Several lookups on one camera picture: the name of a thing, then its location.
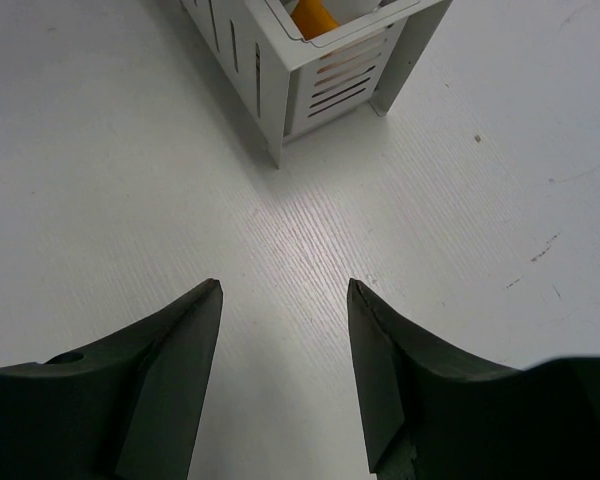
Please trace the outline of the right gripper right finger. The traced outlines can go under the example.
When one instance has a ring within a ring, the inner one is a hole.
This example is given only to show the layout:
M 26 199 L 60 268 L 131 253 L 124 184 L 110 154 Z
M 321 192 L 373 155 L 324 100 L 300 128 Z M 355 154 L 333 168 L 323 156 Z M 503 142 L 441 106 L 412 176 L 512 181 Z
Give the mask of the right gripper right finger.
M 379 479 L 600 479 L 600 357 L 518 370 L 400 315 L 359 280 L 348 329 Z

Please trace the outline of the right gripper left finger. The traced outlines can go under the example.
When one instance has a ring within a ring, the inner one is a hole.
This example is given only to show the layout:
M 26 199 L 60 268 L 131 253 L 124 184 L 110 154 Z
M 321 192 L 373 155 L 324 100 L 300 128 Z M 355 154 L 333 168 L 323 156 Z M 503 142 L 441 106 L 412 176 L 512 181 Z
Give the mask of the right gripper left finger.
M 223 291 L 208 279 L 44 363 L 0 368 L 0 479 L 185 479 Z

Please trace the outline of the orange cream tube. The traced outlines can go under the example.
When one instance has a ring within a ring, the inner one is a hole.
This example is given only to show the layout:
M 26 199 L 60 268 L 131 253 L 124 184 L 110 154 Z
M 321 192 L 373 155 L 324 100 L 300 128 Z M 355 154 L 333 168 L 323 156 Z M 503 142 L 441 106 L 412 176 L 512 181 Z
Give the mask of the orange cream tube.
M 291 19 L 305 40 L 314 39 L 339 27 L 322 0 L 299 0 Z

